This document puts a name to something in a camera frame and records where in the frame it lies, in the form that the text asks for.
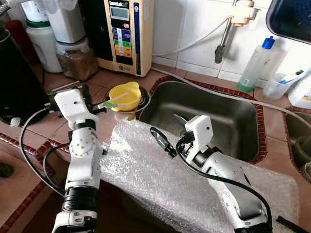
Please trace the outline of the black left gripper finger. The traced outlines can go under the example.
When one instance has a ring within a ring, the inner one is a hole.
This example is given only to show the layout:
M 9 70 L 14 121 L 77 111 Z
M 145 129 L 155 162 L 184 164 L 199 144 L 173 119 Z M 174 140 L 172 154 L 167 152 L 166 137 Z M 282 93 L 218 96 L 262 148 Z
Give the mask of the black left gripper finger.
M 82 99 L 84 100 L 84 103 L 86 105 L 93 105 L 92 96 L 91 96 L 88 85 L 82 84 L 79 89 L 80 89 L 80 94 L 82 96 Z

